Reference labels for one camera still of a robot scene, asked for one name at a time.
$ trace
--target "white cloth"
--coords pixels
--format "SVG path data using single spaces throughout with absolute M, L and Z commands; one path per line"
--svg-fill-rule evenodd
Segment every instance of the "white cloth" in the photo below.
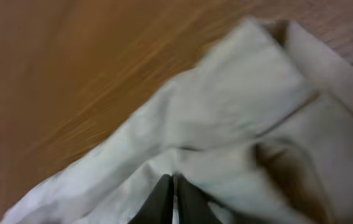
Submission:
M 267 136 L 303 146 L 322 182 L 337 180 L 324 188 L 344 216 L 353 196 L 342 196 L 339 205 L 346 188 L 337 184 L 341 174 L 353 175 L 353 116 L 327 93 L 311 100 L 319 92 L 298 67 L 257 21 L 246 20 L 106 141 L 32 189 L 1 223 L 127 223 L 161 175 L 174 172 L 237 212 L 270 223 L 311 223 L 252 161 L 250 146 Z

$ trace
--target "wooden floor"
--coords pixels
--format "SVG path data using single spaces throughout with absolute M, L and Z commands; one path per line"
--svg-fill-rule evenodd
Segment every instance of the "wooden floor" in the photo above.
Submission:
M 0 1 L 0 219 L 248 15 L 296 19 L 353 64 L 353 0 Z

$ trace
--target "white fabric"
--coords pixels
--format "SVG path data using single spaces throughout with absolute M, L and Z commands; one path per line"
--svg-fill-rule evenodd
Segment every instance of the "white fabric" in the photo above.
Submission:
M 160 176 L 174 172 L 237 212 L 310 223 L 274 192 L 250 146 L 264 134 L 289 138 L 310 152 L 321 177 L 347 172 L 330 171 L 328 154 L 341 148 L 349 162 L 353 117 L 325 94 L 296 112 L 317 94 L 266 30 L 247 20 L 108 140 L 32 189 L 1 223 L 127 223 Z M 338 209 L 350 209 L 336 204 L 336 185 L 324 187 Z

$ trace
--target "wooden surface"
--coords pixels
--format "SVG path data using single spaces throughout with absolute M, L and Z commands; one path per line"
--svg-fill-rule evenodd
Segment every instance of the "wooden surface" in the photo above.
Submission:
M 0 1 L 0 219 L 247 15 L 296 19 L 353 64 L 353 0 Z

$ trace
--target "wood grain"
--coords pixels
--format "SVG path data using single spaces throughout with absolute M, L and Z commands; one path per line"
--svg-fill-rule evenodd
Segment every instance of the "wood grain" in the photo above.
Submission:
M 353 64 L 353 0 L 0 1 L 0 219 L 248 15 L 296 19 Z

